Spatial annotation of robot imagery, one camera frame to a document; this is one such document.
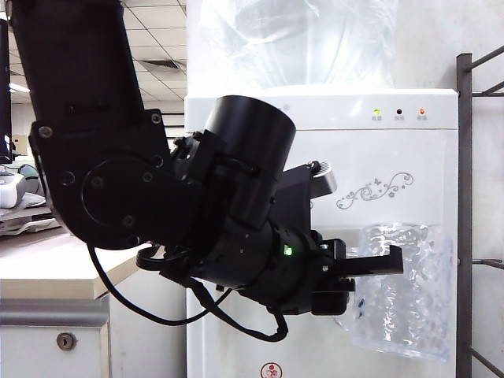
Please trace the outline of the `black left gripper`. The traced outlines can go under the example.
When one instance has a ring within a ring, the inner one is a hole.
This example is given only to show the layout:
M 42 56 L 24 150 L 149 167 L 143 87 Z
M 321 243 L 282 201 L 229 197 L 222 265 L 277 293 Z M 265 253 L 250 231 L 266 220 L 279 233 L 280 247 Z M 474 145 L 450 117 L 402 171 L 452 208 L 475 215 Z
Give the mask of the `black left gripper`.
M 341 239 L 323 239 L 319 232 L 310 235 L 317 243 L 323 261 L 316 265 L 316 282 L 311 291 L 313 315 L 343 315 L 355 292 L 355 279 L 348 276 L 380 276 L 403 274 L 402 248 L 390 245 L 383 256 L 347 259 L 347 245 Z M 345 276 L 339 265 L 345 260 Z

